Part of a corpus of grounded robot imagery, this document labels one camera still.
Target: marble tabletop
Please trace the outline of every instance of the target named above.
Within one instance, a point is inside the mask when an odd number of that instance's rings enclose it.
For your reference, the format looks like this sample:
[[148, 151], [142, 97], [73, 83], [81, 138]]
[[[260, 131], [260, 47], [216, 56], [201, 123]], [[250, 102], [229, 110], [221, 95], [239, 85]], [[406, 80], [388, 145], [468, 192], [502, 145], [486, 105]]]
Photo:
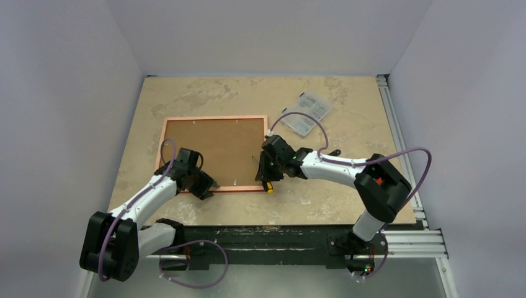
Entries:
[[[267, 115], [270, 126], [305, 91], [334, 105], [321, 122], [329, 136], [325, 153], [338, 148], [341, 157], [368, 158], [396, 151], [374, 77], [150, 77], [143, 83], [109, 209], [152, 176], [165, 117]], [[274, 132], [293, 148], [317, 150], [324, 142], [318, 128], [303, 139], [281, 124]], [[398, 160], [393, 164], [401, 168]], [[216, 193], [205, 201], [179, 194], [147, 223], [164, 217], [185, 225], [353, 224], [364, 210], [356, 190], [329, 181], [285, 178], [274, 188], [273, 194]], [[395, 223], [415, 221], [408, 204]]]

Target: gray wall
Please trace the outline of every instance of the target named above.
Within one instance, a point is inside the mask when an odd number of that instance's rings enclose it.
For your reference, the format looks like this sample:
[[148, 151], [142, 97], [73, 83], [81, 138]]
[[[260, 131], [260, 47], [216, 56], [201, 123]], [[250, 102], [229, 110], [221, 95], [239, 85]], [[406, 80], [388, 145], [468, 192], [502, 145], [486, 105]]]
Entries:
[[156, 75], [390, 73], [431, 0], [108, 0]]
[[461, 297], [526, 291], [525, 37], [524, 0], [434, 0], [389, 78], [407, 145], [434, 154], [421, 196]]
[[0, 297], [74, 297], [141, 82], [104, 0], [2, 1]]

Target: orange picture frame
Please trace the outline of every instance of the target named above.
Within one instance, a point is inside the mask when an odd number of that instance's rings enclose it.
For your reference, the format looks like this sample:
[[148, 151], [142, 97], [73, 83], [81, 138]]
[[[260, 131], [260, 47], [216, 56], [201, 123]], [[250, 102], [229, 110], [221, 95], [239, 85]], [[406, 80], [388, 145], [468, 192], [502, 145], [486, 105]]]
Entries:
[[267, 130], [266, 115], [167, 117], [163, 121], [155, 168], [161, 166], [163, 140], [171, 137], [178, 148], [203, 153], [203, 170], [220, 185], [212, 192], [264, 191], [261, 182], [254, 179], [257, 173], [254, 160], [259, 159]]

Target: purple wire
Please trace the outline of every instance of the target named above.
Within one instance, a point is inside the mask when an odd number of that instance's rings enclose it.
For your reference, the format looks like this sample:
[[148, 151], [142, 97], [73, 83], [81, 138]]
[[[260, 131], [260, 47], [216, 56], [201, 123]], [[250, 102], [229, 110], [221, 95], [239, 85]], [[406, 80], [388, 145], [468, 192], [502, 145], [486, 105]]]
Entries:
[[[168, 174], [168, 171], [170, 171], [170, 169], [172, 168], [173, 164], [174, 164], [174, 159], [176, 158], [176, 143], [173, 139], [171, 138], [166, 138], [163, 143], [161, 144], [161, 158], [164, 160], [163, 158], [163, 151], [162, 151], [162, 148], [164, 147], [164, 144], [166, 142], [170, 141], [172, 143], [172, 146], [174, 147], [173, 151], [172, 151], [172, 159], [170, 160], [170, 163], [168, 164], [168, 167], [166, 168], [166, 170], [164, 171], [163, 175], [153, 183], [153, 186], [156, 186], [158, 185], [159, 183], [161, 183], [161, 181], [166, 177], [166, 175]], [[118, 221], [121, 219], [121, 217], [124, 215], [124, 213], [126, 213], [126, 210], [127, 209], [131, 209], [131, 207], [135, 204], [135, 202], [137, 202], [142, 196], [144, 196], [144, 194], [146, 194], [148, 191], [152, 190], [152, 185], [149, 185], [147, 188], [143, 189], [141, 192], [139, 192], [131, 201], [130, 203], [126, 206], [126, 209], [122, 209], [120, 211], [120, 213], [115, 217], [114, 221], [112, 222], [112, 224], [110, 225], [110, 228], [108, 229], [108, 232], [106, 233], [106, 236], [104, 237], [104, 241], [102, 242], [102, 246], [100, 248], [100, 255], [99, 255], [99, 268], [98, 268], [98, 274], [99, 274], [99, 279], [100, 281], [104, 282], [104, 281], [108, 281], [109, 278], [105, 277], [103, 272], [102, 272], [102, 269], [103, 269], [103, 263], [104, 263], [104, 254], [106, 252], [106, 247], [108, 246], [108, 242], [110, 241], [110, 237], [112, 236], [114, 230], [115, 230], [115, 226], [117, 225]]]
[[184, 283], [182, 281], [178, 281], [176, 279], [173, 279], [173, 278], [167, 276], [164, 273], [163, 267], [161, 266], [161, 262], [159, 261], [159, 271], [161, 272], [161, 276], [164, 277], [168, 281], [174, 282], [174, 283], [176, 283], [178, 285], [181, 285], [181, 286], [184, 286], [184, 287], [189, 287], [191, 289], [206, 289], [206, 288], [213, 287], [216, 284], [218, 284], [225, 277], [226, 272], [228, 270], [228, 258], [226, 257], [226, 252], [219, 244], [217, 244], [217, 243], [215, 243], [213, 241], [210, 241], [210, 240], [194, 240], [194, 241], [190, 241], [190, 242], [187, 242], [187, 243], [183, 243], [183, 244], [180, 244], [180, 245], [171, 246], [171, 247], [167, 247], [167, 248], [163, 248], [163, 249], [164, 250], [176, 250], [178, 248], [181, 248], [181, 247], [184, 247], [184, 246], [187, 246], [187, 245], [200, 243], [200, 242], [210, 243], [212, 245], [215, 245], [217, 248], [219, 248], [219, 250], [223, 254], [223, 257], [225, 258], [225, 269], [223, 270], [223, 273], [221, 273], [221, 276], [216, 281], [214, 281], [214, 282], [212, 282], [210, 284], [204, 284], [202, 286], [198, 286], [198, 285], [195, 285], [195, 284], [187, 284], [187, 283]]
[[[323, 137], [325, 138], [325, 146], [323, 146], [320, 149], [318, 149], [318, 158], [321, 159], [322, 161], [325, 161], [325, 162], [328, 162], [328, 163], [334, 163], [336, 165], [351, 166], [351, 167], [355, 168], [357, 166], [369, 166], [369, 165], [375, 165], [377, 163], [382, 163], [384, 161], [388, 161], [388, 160], [390, 160], [392, 158], [399, 157], [401, 155], [404, 155], [404, 154], [407, 154], [407, 153], [410, 153], [410, 152], [414, 152], [414, 151], [423, 151], [423, 152], [425, 152], [427, 154], [427, 163], [426, 163], [426, 167], [424, 168], [424, 172], [422, 173], [422, 176], [420, 177], [420, 180], [418, 180], [418, 182], [416, 183], [414, 189], [411, 191], [411, 193], [409, 193], [407, 199], [404, 201], [403, 206], [405, 206], [411, 200], [411, 198], [416, 194], [416, 192], [420, 189], [420, 186], [424, 182], [424, 180], [425, 180], [425, 178], [427, 176], [427, 173], [429, 172], [429, 168], [431, 167], [431, 161], [432, 161], [431, 151], [429, 151], [428, 149], [426, 149], [424, 147], [409, 148], [409, 149], [405, 149], [405, 150], [402, 150], [400, 152], [388, 155], [386, 157], [382, 157], [382, 158], [378, 158], [378, 159], [375, 159], [375, 160], [366, 161], [364, 163], [354, 163], [354, 164], [353, 163], [348, 163], [348, 162], [345, 162], [345, 161], [331, 160], [329, 158], [322, 157], [321, 156], [321, 151], [329, 148], [329, 137], [327, 136], [327, 132], [325, 131], [323, 126], [314, 117], [312, 117], [312, 116], [310, 116], [308, 114], [302, 113], [302, 112], [288, 112], [288, 113], [285, 113], [285, 114], [281, 115], [274, 122], [274, 124], [272, 124], [272, 126], [270, 127], [270, 131], [273, 131], [274, 127], [278, 124], [278, 122], [281, 119], [283, 119], [286, 116], [288, 116], [288, 115], [302, 115], [302, 116], [305, 116], [305, 117], [311, 119], [312, 121], [314, 121], [318, 125], [319, 129], [321, 129], [321, 132], [323, 133]], [[378, 233], [381, 235], [381, 237], [385, 241], [385, 255], [384, 255], [380, 265], [378, 265], [378, 268], [375, 269], [373, 271], [373, 273], [369, 274], [365, 278], [370, 278], [371, 276], [375, 275], [376, 272], [378, 272], [383, 267], [383, 265], [385, 264], [385, 261], [387, 260], [387, 254], [389, 253], [389, 251], [387, 249], [387, 238], [380, 231], [378, 231]]]

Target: purple cable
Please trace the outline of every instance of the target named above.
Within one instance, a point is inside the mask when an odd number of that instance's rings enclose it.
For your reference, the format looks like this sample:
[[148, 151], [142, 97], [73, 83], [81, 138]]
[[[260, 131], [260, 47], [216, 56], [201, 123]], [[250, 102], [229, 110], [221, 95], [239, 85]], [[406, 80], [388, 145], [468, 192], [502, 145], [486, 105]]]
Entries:
[[178, 281], [176, 279], [173, 279], [173, 278], [167, 276], [164, 273], [163, 267], [161, 266], [161, 262], [159, 261], [159, 271], [161, 272], [161, 276], [164, 277], [168, 281], [174, 282], [174, 283], [176, 283], [176, 284], [178, 284], [180, 286], [189, 287], [191, 289], [206, 289], [206, 288], [213, 287], [216, 284], [218, 284], [225, 277], [226, 272], [228, 270], [228, 258], [226, 257], [226, 252], [219, 244], [217, 244], [217, 243], [215, 243], [213, 241], [210, 241], [210, 240], [194, 240], [194, 241], [190, 241], [190, 242], [187, 242], [187, 243], [183, 243], [183, 244], [180, 244], [180, 245], [171, 246], [171, 247], [167, 247], [167, 248], [163, 248], [163, 249], [164, 250], [176, 250], [178, 248], [181, 248], [181, 247], [184, 247], [184, 246], [187, 246], [187, 245], [200, 243], [200, 242], [210, 243], [212, 245], [215, 245], [217, 248], [219, 248], [219, 250], [223, 254], [223, 257], [225, 258], [225, 269], [223, 270], [223, 273], [221, 273], [221, 276], [216, 281], [214, 281], [214, 282], [212, 282], [210, 284], [204, 284], [202, 286], [198, 286], [198, 285], [195, 285], [195, 284], [187, 284], [187, 283], [184, 283], [182, 281]]
[[[170, 169], [172, 168], [172, 165], [174, 164], [174, 159], [176, 158], [176, 143], [175, 143], [175, 141], [172, 140], [171, 138], [167, 138], [161, 144], [161, 148], [163, 148], [164, 144], [166, 142], [168, 142], [168, 141], [172, 142], [172, 146], [174, 147], [174, 149], [172, 151], [172, 159], [170, 160], [170, 163], [168, 164], [168, 167], [164, 171], [163, 175], [157, 181], [155, 181], [153, 183], [153, 186], [156, 186], [157, 184], [161, 183], [161, 181], [164, 179], [164, 177], [166, 177], [166, 175], [168, 174], [168, 171], [170, 171]], [[163, 151], [162, 150], [161, 150], [161, 158], [164, 160], [164, 158], [163, 158]], [[127, 208], [126, 209], [122, 209], [120, 211], [120, 213], [115, 217], [114, 221], [110, 225], [110, 228], [108, 229], [108, 232], [106, 233], [106, 236], [104, 237], [104, 241], [102, 242], [102, 246], [100, 248], [99, 268], [98, 268], [98, 274], [99, 274], [100, 281], [104, 282], [104, 281], [108, 281], [109, 280], [109, 278], [104, 276], [102, 270], [103, 270], [104, 254], [106, 252], [106, 247], [108, 246], [108, 242], [110, 241], [110, 237], [112, 236], [112, 234], [113, 234], [113, 232], [115, 230], [115, 226], [117, 225], [117, 223], [121, 219], [121, 217], [124, 215], [124, 213], [126, 213], [126, 210], [127, 209], [128, 210], [131, 209], [131, 207], [135, 204], [135, 202], [137, 202], [142, 196], [144, 196], [144, 194], [146, 194], [150, 190], [152, 190], [152, 185], [149, 185], [147, 188], [143, 189], [143, 191], [139, 192], [130, 201], [130, 203], [126, 206]]]
[[[369, 165], [375, 165], [377, 163], [382, 163], [384, 161], [388, 161], [392, 158], [395, 158], [395, 157], [399, 157], [401, 155], [404, 155], [404, 154], [407, 154], [407, 153], [410, 153], [410, 152], [414, 152], [414, 151], [423, 151], [427, 154], [427, 163], [426, 163], [426, 167], [424, 168], [424, 172], [422, 173], [422, 176], [420, 177], [420, 180], [418, 180], [418, 182], [416, 183], [414, 189], [411, 191], [411, 193], [409, 193], [407, 199], [404, 201], [404, 205], [405, 206], [410, 200], [411, 198], [416, 194], [416, 192], [418, 191], [418, 189], [420, 189], [420, 186], [422, 185], [422, 183], [424, 182], [426, 176], [427, 176], [427, 172], [429, 172], [429, 168], [431, 167], [431, 161], [432, 161], [432, 156], [431, 156], [431, 151], [429, 151], [428, 149], [424, 148], [424, 147], [414, 147], [414, 148], [409, 148], [409, 149], [405, 149], [405, 150], [402, 150], [400, 152], [397, 152], [397, 153], [394, 153], [394, 154], [391, 154], [391, 155], [388, 155], [386, 157], [382, 157], [382, 158], [378, 158], [378, 159], [375, 159], [375, 160], [370, 160], [370, 161], [366, 161], [364, 163], [348, 163], [348, 162], [345, 162], [345, 161], [339, 161], [339, 160], [331, 160], [329, 158], [325, 158], [325, 157], [322, 157], [321, 156], [321, 151], [322, 150], [325, 150], [327, 148], [329, 148], [329, 137], [327, 136], [327, 132], [325, 131], [325, 129], [323, 128], [323, 126], [312, 116], [308, 115], [308, 114], [305, 114], [305, 113], [302, 113], [302, 112], [288, 112], [288, 113], [285, 113], [283, 115], [281, 115], [275, 122], [274, 124], [272, 124], [272, 126], [270, 127], [270, 131], [273, 131], [274, 127], [278, 124], [278, 122], [285, 118], [286, 116], [288, 115], [302, 115], [302, 116], [305, 116], [309, 119], [311, 119], [312, 121], [314, 121], [319, 129], [321, 129], [321, 132], [323, 133], [323, 137], [325, 138], [325, 146], [321, 147], [320, 149], [318, 149], [318, 158], [321, 159], [322, 161], [325, 161], [325, 162], [328, 162], [328, 163], [334, 163], [336, 165], [344, 165], [344, 166], [351, 166], [353, 168], [357, 167], [357, 166], [369, 166]], [[365, 278], [370, 278], [371, 276], [375, 275], [376, 272], [378, 272], [382, 267], [383, 265], [385, 264], [385, 261], [387, 260], [387, 254], [389, 253], [388, 251], [388, 248], [387, 248], [387, 238], [385, 237], [384, 234], [382, 234], [380, 231], [378, 231], [378, 233], [381, 235], [381, 237], [384, 239], [385, 241], [385, 255], [380, 263], [380, 265], [378, 265], [378, 268], [374, 270], [374, 272], [372, 274], [369, 274], [367, 277]]]

